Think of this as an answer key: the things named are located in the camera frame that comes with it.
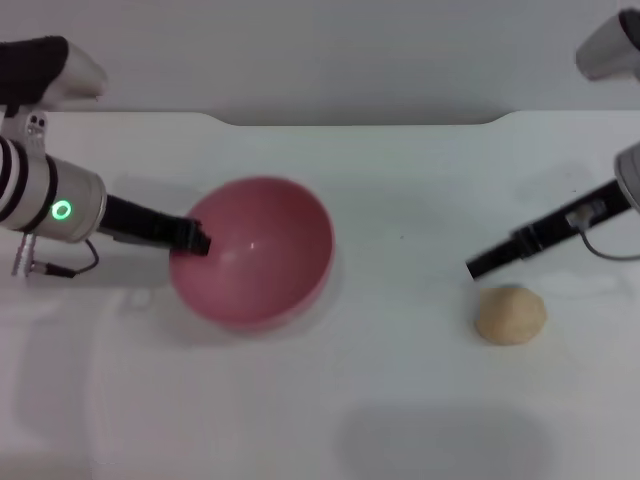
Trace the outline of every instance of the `dough ball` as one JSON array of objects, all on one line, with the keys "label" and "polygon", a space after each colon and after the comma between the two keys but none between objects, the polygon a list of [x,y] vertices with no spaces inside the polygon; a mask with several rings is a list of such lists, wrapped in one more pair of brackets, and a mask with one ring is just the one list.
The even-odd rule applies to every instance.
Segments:
[{"label": "dough ball", "polygon": [[481,295],[476,329],[491,343],[519,345],[540,333],[546,321],[544,302],[531,290],[488,288]]}]

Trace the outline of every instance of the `green led ring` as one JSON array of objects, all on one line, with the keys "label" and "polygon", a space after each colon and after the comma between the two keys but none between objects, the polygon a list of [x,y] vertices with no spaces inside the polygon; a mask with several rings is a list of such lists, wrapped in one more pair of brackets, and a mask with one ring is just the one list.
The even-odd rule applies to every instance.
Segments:
[{"label": "green led ring", "polygon": [[66,200],[59,200],[51,205],[51,216],[56,220],[64,220],[71,215],[71,204]]}]

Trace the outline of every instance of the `pink bowl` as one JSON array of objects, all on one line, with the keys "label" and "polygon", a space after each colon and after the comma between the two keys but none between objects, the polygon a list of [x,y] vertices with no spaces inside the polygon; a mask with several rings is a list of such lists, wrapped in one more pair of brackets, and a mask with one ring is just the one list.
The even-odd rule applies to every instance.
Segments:
[{"label": "pink bowl", "polygon": [[227,183],[189,213],[211,236],[207,257],[172,253],[171,281],[194,311],[233,328],[283,322],[309,307],[334,254],[320,201],[289,180]]}]

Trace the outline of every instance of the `white table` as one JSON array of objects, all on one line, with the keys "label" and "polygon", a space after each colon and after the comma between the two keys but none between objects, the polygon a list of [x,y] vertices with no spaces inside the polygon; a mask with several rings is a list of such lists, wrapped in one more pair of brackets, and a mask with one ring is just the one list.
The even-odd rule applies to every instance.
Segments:
[{"label": "white table", "polygon": [[[638,478],[640,264],[597,259],[579,240],[479,285],[464,262],[611,179],[640,113],[464,127],[50,119],[50,153],[170,212],[229,179],[298,180],[329,209],[338,255],[312,311],[243,338],[179,303],[164,252],[96,235],[96,271],[25,289],[9,277],[18,237],[2,232],[0,478]],[[638,253],[639,240],[633,212],[592,233],[612,253]],[[89,259],[47,241],[38,255]],[[490,346],[470,326],[478,286],[505,283],[547,304],[526,346]]]}]

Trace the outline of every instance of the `white wall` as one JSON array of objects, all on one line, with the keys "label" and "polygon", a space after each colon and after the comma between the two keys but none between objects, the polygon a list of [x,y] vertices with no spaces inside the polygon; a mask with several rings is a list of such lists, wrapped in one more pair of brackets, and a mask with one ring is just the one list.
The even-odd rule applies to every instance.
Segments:
[{"label": "white wall", "polygon": [[62,34],[108,71],[100,103],[237,124],[469,123],[640,108],[574,50],[614,0],[5,0],[0,38]]}]

